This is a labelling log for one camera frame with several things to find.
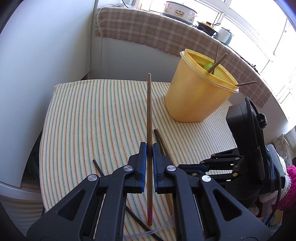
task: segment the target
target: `red chopstick tip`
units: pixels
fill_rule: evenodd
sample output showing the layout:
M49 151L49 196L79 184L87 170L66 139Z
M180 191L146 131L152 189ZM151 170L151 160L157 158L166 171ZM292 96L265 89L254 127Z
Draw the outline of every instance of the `red chopstick tip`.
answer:
M147 211L147 216L148 216L148 226L152 226L152 209L149 209Z

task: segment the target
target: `table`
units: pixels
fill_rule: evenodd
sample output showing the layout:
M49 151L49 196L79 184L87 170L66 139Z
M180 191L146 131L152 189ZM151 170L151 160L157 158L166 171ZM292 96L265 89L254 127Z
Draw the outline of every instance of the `table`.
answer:
M236 147L225 120L229 101L202 122L177 122L165 107L168 87L169 83L152 82L152 127L161 131L175 163L199 163L212 153ZM138 153L140 142L146 142L146 108L147 82L143 81L83 80L54 87L40 143L40 183L46 210L86 176L97 173L93 159L107 175ZM146 190L141 195L128 194L126 202L144 223ZM154 193L152 228L165 224L169 216L165 196ZM124 234L139 232L144 230L126 214ZM158 235L175 240L172 228Z

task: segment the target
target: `chopstick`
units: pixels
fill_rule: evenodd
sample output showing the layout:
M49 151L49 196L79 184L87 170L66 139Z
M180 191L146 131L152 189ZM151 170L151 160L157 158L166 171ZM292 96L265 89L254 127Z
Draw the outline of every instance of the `chopstick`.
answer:
M147 221L152 226L153 187L152 187L152 109L151 74L147 76Z
M163 152L163 147L161 146L161 142L160 142L160 139L159 139L159 135L158 135L158 132L157 132L156 129L154 129L154 135L155 135L156 141L159 143L160 153L161 153L162 155L164 155L165 153Z
M163 148L164 154L170 159L170 162L176 167L176 165L175 165L174 162L173 162L172 157L170 156L170 153L169 153L169 151L168 151L168 148L167 148L167 146L165 145L165 142L164 142L164 140L163 140L163 138L162 138L162 136L161 136L161 134L160 134L159 129L156 129L156 131L157 131L157 133L158 133L159 141L160 141L160 144L161 144L161 146L162 146L162 148Z
M156 129L154 129L154 134L155 134L155 138L156 138L157 142L159 143L160 153L162 155L165 155L163 152L163 148L162 148L162 141L160 140L159 133ZM170 211L170 215L173 215L174 214L174 205L173 205L172 195L170 193L166 193L165 198L168 203L168 209Z
M105 176L104 173L102 172L101 168L99 167L98 163L96 162L95 159L93 159L93 163L96 166L96 169L98 170L99 174L101 177ZM126 211L132 216L132 218L143 228L145 231L151 231L150 228L148 228L134 213L133 211L126 205ZM157 236L156 234L151 234L152 237L154 237L157 241L164 241L162 238Z
M216 63L218 60L218 52L219 52L219 43L217 45L216 59L215 59L214 63Z
M246 82L246 83L237 84L235 86L240 87L240 86L251 85L251 84L256 84L256 83L257 83L257 81L250 81L250 82Z
M208 72L211 73L222 61L228 56L227 53L223 54L220 59L218 59L212 67L209 68Z

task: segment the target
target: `blue gripper pad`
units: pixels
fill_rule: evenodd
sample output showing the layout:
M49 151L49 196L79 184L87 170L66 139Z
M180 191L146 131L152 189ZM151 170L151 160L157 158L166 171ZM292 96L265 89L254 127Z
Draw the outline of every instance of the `blue gripper pad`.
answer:
M155 144L152 145L152 158L153 158L154 189L155 189L155 192L157 192L158 182L157 182L157 164L156 164Z
M143 163L142 163L142 185L141 185L141 188L142 188L142 192L144 192L144 189L145 189L145 177L146 177L146 159L147 159L147 144L144 143L143 144L144 146L144 150L143 150Z

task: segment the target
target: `plaid fabric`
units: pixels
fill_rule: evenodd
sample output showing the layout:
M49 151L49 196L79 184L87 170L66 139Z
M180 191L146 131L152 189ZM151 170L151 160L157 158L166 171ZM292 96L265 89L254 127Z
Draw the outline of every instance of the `plaid fabric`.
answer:
M175 56L184 49L191 49L212 59L216 57L219 41L180 21L146 11L106 7L99 15L103 37L145 44ZM96 23L95 36L100 36ZM218 57L228 53L222 65L238 83L257 81L257 84L242 86L240 90L259 107L263 107L271 91L260 76L230 48L219 46Z

